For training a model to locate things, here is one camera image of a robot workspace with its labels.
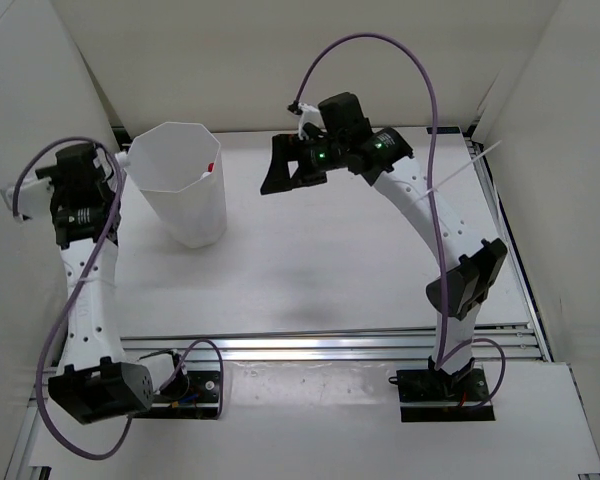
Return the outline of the red label plastic bottle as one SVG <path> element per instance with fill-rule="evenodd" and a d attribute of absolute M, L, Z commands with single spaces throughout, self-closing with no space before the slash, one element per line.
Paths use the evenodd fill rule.
<path fill-rule="evenodd" d="M 200 179 L 203 180 L 203 179 L 209 177 L 213 173 L 214 168 L 215 168 L 215 163 L 214 162 L 209 163 L 207 165 L 205 172 L 201 174 Z"/>

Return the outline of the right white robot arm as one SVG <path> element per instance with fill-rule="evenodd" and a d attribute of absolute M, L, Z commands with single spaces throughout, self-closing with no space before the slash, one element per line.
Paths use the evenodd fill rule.
<path fill-rule="evenodd" d="M 480 236 L 427 184 L 412 147 L 394 128 L 339 143 L 318 134 L 276 134 L 260 188 L 270 195 L 320 185 L 330 171 L 360 175 L 390 201 L 434 255 L 437 279 L 425 288 L 437 312 L 429 387 L 440 399 L 460 393 L 474 366 L 472 342 L 478 314 L 506 259 L 504 242 Z"/>

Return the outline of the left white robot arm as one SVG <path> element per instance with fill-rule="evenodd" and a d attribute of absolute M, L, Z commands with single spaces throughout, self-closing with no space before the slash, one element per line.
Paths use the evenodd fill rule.
<path fill-rule="evenodd" d="M 122 347 L 114 305 L 118 226 L 106 223 L 115 195 L 110 172 L 93 144 L 65 147 L 55 157 L 34 179 L 1 190 L 21 219 L 50 216 L 67 289 L 77 296 L 57 373 L 48 381 L 51 399 L 79 423 L 91 424 L 143 413 L 160 393 L 182 398 L 190 377 L 177 367 L 175 351 L 132 361 Z"/>

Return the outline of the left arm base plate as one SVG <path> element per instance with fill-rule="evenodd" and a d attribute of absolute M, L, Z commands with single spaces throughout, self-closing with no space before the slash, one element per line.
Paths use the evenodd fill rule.
<path fill-rule="evenodd" d="M 155 397 L 147 416 L 167 420 L 216 420 L 220 416 L 220 398 L 219 371 L 188 371 Z"/>

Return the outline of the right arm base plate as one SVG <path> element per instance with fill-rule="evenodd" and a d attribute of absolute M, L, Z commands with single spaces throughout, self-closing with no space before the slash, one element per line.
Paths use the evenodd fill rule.
<path fill-rule="evenodd" d="M 397 370 L 388 379 L 398 389 L 402 423 L 495 421 L 484 370 L 474 368 L 449 387 L 427 369 Z"/>

